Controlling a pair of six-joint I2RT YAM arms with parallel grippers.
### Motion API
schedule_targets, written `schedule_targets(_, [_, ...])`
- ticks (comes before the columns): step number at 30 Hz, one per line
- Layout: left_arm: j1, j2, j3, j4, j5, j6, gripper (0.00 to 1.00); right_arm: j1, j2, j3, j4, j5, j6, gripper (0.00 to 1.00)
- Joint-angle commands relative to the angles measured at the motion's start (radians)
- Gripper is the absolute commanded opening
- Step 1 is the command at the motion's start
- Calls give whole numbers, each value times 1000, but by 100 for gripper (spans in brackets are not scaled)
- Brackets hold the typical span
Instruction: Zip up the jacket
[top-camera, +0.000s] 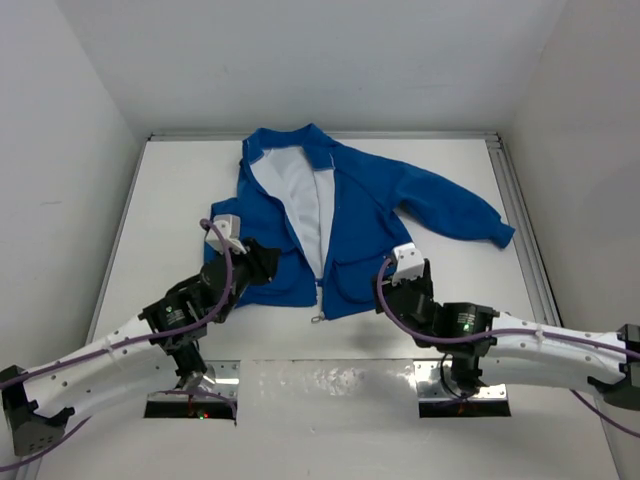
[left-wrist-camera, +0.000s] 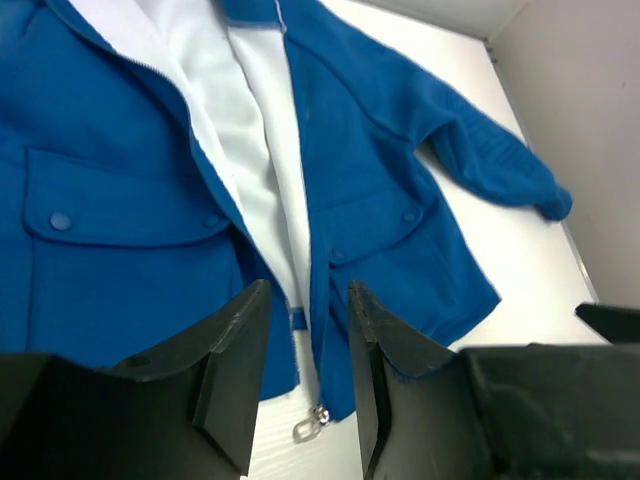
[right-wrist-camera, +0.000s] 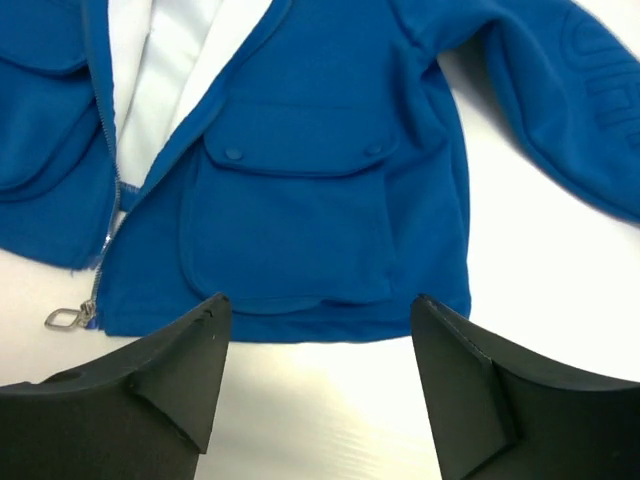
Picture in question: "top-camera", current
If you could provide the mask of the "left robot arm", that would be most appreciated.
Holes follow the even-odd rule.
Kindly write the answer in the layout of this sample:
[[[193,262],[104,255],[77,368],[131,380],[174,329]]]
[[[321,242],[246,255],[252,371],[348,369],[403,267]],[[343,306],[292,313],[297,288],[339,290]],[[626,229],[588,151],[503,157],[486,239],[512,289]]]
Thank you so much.
[[[250,286],[270,283],[281,251],[246,238],[169,289],[113,332],[48,364],[1,372],[9,450],[35,456],[61,442],[69,423],[138,394],[195,388],[208,367],[198,342]]]

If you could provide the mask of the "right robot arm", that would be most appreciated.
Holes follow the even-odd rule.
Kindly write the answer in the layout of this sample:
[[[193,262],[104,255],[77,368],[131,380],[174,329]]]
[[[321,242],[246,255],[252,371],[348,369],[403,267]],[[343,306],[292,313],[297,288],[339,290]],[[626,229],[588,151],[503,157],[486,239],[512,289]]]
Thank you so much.
[[[430,267],[400,279],[382,264],[372,278],[375,309],[420,348],[452,359],[451,380],[462,393],[493,385],[529,385],[583,392],[605,404],[639,408],[639,328],[612,332],[555,327],[469,302],[439,304]]]

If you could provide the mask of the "silver zipper pull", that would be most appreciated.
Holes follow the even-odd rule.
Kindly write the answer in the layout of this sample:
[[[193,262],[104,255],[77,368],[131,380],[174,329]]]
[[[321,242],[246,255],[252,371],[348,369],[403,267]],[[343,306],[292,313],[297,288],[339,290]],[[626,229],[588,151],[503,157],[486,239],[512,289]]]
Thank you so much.
[[[325,321],[326,317],[323,311],[320,311],[317,315],[313,316],[310,320],[311,324],[318,324],[322,321]]]

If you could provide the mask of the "blue zip jacket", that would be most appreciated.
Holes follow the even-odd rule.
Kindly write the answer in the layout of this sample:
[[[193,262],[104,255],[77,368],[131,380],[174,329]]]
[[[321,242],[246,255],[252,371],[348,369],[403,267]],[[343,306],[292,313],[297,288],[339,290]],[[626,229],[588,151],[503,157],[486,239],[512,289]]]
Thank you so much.
[[[244,139],[236,193],[210,215],[235,215],[240,236],[278,248],[277,274],[241,305],[312,307],[333,320],[374,307],[385,254],[412,238],[396,214],[463,241],[508,246],[514,228],[484,199],[430,171],[346,146],[313,124]]]

